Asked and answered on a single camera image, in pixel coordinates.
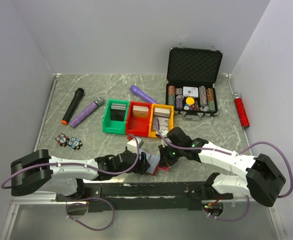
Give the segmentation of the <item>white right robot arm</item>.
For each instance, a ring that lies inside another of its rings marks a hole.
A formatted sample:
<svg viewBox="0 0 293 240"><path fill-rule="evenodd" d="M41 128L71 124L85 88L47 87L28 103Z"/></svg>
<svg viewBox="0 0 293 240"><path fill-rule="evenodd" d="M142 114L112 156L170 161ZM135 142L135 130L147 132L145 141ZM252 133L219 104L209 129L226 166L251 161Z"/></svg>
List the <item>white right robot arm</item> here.
<svg viewBox="0 0 293 240"><path fill-rule="evenodd" d="M258 156L240 154L202 138L191 139L180 127L170 131L158 130L156 135L161 139L161 161L168 166L185 157L230 173L209 176L204 187L208 198L216 199L224 194L244 195L265 207L272 207L280 197L286 179L269 156L262 153Z"/></svg>

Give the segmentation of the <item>yellow plastic card bin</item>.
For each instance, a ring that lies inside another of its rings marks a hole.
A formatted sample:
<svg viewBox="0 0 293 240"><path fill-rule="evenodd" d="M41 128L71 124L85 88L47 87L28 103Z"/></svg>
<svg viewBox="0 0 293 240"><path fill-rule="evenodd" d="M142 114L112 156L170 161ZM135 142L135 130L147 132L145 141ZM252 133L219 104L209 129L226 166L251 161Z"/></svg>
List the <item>yellow plastic card bin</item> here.
<svg viewBox="0 0 293 240"><path fill-rule="evenodd" d="M157 138L156 123L159 120L159 129L170 131L174 128L174 107L165 104L151 104L148 137Z"/></svg>

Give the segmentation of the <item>red leather card holder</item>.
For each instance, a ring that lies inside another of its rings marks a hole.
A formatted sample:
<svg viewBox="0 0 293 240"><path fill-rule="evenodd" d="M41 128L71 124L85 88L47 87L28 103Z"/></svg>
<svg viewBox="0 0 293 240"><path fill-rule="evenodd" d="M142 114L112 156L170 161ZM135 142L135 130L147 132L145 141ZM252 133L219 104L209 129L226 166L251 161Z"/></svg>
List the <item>red leather card holder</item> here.
<svg viewBox="0 0 293 240"><path fill-rule="evenodd" d="M145 173L148 174L148 175L154 176L157 173L158 168L159 168L159 163L160 163L160 159L161 159L160 155L151 154L151 153L148 153L147 151L145 151L143 149L140 149L139 154L141 155L142 153L145 153L146 161L150 165L150 167L148 167L146 169Z"/></svg>

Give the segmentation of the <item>black toy microphone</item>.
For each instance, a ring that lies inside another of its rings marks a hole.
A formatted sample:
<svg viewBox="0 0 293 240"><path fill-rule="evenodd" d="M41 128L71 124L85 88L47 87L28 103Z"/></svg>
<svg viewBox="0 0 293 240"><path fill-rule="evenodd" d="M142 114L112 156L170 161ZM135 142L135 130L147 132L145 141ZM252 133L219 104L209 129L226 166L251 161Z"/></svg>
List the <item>black toy microphone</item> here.
<svg viewBox="0 0 293 240"><path fill-rule="evenodd" d="M79 87L75 91L74 96L73 96L73 98L72 98L72 100L71 100L62 120L61 120L61 123L63 125L67 125L70 122L75 110L77 109L77 107L80 104L84 95L85 95L85 90L81 87Z"/></svg>

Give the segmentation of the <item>red plastic card bin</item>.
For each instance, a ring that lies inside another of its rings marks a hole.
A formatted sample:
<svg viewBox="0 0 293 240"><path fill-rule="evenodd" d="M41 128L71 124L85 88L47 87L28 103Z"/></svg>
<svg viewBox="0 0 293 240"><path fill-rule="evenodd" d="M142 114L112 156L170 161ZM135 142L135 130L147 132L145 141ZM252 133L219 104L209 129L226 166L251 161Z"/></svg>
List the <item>red plastic card bin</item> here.
<svg viewBox="0 0 293 240"><path fill-rule="evenodd" d="M151 109L151 103L131 101L127 113L125 133L138 137L148 137Z"/></svg>

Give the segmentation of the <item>blue owl card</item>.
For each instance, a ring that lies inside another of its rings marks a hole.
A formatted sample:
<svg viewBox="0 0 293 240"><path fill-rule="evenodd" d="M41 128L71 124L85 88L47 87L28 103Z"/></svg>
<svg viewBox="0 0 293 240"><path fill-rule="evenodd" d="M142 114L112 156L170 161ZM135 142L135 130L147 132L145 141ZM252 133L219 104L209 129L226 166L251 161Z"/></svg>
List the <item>blue owl card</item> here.
<svg viewBox="0 0 293 240"><path fill-rule="evenodd" d="M67 146L71 147L73 150L79 150L82 145L82 141L75 137L71 137L67 143Z"/></svg>

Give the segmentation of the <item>white playing card deck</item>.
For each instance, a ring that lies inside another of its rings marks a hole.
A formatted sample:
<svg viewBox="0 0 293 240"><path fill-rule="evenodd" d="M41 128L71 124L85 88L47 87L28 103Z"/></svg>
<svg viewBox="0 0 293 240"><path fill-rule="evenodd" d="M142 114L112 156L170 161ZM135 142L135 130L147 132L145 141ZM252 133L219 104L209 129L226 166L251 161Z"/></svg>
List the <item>white playing card deck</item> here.
<svg viewBox="0 0 293 240"><path fill-rule="evenodd" d="M199 97L199 88L198 87L191 87L191 86L184 86L182 88L182 95L184 97L198 98Z"/></svg>

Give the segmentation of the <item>purple glitter toy microphone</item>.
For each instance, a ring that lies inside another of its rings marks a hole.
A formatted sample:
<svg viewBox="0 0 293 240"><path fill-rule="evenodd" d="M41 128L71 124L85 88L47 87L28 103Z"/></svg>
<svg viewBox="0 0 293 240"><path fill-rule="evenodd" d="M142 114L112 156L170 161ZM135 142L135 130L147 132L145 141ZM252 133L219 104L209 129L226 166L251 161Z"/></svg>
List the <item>purple glitter toy microphone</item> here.
<svg viewBox="0 0 293 240"><path fill-rule="evenodd" d="M69 122L72 128L76 128L80 123L82 123L90 114L92 114L98 107L105 103L105 99L101 96L97 97L93 102L91 102L85 109L83 109L74 119Z"/></svg>

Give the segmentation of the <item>green plastic card bin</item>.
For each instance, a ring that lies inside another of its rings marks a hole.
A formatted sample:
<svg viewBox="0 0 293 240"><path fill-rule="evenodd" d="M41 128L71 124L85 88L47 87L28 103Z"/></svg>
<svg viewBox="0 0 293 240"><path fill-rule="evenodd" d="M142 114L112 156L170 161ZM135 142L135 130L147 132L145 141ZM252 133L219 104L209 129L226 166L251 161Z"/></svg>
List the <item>green plastic card bin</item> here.
<svg viewBox="0 0 293 240"><path fill-rule="evenodd" d="M126 122L130 102L109 99L102 119L102 131L108 134L126 134Z"/></svg>

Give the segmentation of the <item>red owl card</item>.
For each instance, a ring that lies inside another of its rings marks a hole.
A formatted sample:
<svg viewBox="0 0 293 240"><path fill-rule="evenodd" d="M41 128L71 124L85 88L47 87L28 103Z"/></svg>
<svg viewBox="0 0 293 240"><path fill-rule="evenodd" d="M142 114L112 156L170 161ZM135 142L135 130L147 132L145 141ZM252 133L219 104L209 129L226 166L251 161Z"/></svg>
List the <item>red owl card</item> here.
<svg viewBox="0 0 293 240"><path fill-rule="evenodd" d="M65 147L70 139L64 133L61 133L55 138L55 140L60 146Z"/></svg>

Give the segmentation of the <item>yellow poker dealer chip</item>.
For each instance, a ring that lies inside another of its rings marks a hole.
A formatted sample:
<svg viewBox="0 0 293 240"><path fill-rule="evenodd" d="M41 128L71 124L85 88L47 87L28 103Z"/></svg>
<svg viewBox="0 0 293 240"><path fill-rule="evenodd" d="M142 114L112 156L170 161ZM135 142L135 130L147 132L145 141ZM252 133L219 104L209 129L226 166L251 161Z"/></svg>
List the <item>yellow poker dealer chip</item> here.
<svg viewBox="0 0 293 240"><path fill-rule="evenodd" d="M195 103L195 99L193 97L187 97L185 100L185 103L189 106L193 105Z"/></svg>

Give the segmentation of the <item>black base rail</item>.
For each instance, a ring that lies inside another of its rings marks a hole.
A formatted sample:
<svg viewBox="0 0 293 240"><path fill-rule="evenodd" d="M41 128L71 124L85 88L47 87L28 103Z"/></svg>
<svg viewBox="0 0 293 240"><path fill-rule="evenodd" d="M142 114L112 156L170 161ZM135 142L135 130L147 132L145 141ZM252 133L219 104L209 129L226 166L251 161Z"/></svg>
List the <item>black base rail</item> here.
<svg viewBox="0 0 293 240"><path fill-rule="evenodd" d="M218 193L204 181L183 182L93 182L84 184L83 195L68 199L57 194L57 202L79 202L82 198L102 198L120 210L188 209L201 211L202 204L221 197L234 198L231 193Z"/></svg>

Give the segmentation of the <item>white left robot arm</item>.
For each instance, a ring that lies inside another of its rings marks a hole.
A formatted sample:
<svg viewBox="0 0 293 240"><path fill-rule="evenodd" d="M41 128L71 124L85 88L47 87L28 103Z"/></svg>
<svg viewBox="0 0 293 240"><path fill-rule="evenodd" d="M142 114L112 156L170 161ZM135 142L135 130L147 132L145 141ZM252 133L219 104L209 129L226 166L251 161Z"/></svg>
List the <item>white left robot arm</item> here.
<svg viewBox="0 0 293 240"><path fill-rule="evenodd" d="M108 181L124 173L143 175L150 168L144 152L125 150L89 160L70 160L40 149L11 163L11 195L36 191L61 194L79 201L85 196L84 181Z"/></svg>

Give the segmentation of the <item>black poker chip case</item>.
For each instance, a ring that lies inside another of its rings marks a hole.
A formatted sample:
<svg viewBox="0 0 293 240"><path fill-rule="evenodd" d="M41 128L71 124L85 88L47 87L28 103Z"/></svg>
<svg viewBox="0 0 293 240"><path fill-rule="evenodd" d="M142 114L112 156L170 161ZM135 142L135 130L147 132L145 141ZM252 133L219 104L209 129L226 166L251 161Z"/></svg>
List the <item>black poker chip case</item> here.
<svg viewBox="0 0 293 240"><path fill-rule="evenodd" d="M172 47L166 75L165 104L174 108L184 120L198 121L219 114L215 84L223 52L216 49ZM199 97L186 104L183 87L197 87Z"/></svg>

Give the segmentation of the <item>purple plastic toy microphone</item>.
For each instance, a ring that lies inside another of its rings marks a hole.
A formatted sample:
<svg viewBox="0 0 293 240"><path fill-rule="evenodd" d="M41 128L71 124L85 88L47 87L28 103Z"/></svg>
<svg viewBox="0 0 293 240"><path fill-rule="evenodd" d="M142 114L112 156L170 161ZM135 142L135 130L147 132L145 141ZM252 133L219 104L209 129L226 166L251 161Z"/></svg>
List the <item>purple plastic toy microphone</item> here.
<svg viewBox="0 0 293 240"><path fill-rule="evenodd" d="M151 104L158 104L157 101L155 101L152 97L150 97L149 95L147 95L145 92L143 92L139 87L137 87L136 85L132 85L129 88L130 92L136 96L138 96L139 98L141 98L142 100L144 100L147 103L151 103Z"/></svg>

